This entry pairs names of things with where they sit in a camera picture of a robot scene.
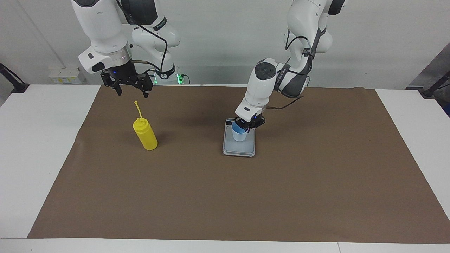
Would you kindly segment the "silver digital kitchen scale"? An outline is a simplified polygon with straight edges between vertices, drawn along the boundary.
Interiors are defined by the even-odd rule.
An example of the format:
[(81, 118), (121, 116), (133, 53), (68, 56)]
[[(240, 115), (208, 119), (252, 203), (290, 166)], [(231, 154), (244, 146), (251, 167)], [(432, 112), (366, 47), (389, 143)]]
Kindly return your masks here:
[(256, 130), (247, 133), (246, 139), (242, 142), (234, 140), (231, 125), (235, 120), (227, 118), (223, 137), (223, 154), (240, 157), (254, 157), (256, 153)]

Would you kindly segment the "brown table mat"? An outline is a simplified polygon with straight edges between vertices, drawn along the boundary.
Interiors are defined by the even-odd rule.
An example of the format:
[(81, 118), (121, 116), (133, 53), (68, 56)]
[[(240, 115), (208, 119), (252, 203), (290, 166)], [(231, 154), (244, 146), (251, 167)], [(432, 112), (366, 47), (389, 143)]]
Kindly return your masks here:
[(244, 88), (122, 89), (99, 89), (29, 238), (450, 243), (375, 90), (307, 88), (266, 112), (254, 157), (232, 157), (224, 125)]

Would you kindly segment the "black clamp stand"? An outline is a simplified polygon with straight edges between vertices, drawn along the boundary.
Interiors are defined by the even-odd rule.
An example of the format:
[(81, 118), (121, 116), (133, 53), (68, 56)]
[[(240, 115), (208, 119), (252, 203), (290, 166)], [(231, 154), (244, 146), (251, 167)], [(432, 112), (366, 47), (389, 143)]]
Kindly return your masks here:
[(29, 83), (24, 82), (16, 73), (0, 62), (0, 74), (2, 74), (12, 85), (11, 93), (24, 93), (29, 88)]
[(430, 88), (424, 89), (420, 88), (418, 91), (424, 99), (433, 99), (435, 91), (445, 87), (445, 82), (450, 80), (450, 70), (441, 77), (436, 83), (434, 83)]

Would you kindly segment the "light blue plastic cup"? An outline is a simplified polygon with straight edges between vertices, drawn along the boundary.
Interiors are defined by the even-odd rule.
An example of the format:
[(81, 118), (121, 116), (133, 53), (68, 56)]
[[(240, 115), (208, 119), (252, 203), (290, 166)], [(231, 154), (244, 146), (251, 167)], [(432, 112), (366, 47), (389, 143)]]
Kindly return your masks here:
[(243, 128), (242, 130), (235, 130), (235, 122), (231, 125), (232, 128), (232, 135), (235, 141), (242, 142), (246, 139), (246, 136), (248, 134), (248, 129)]

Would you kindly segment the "yellow squeeze bottle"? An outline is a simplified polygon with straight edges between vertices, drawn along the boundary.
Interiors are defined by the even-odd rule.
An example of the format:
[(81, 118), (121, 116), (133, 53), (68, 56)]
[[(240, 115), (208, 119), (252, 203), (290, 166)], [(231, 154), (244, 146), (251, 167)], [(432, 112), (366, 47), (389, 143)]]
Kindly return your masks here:
[(138, 136), (141, 144), (146, 150), (154, 150), (158, 146), (158, 140), (153, 132), (153, 129), (149, 121), (142, 116), (141, 110), (138, 105), (138, 101), (135, 100), (134, 104), (137, 108), (139, 117), (133, 122), (133, 129)]

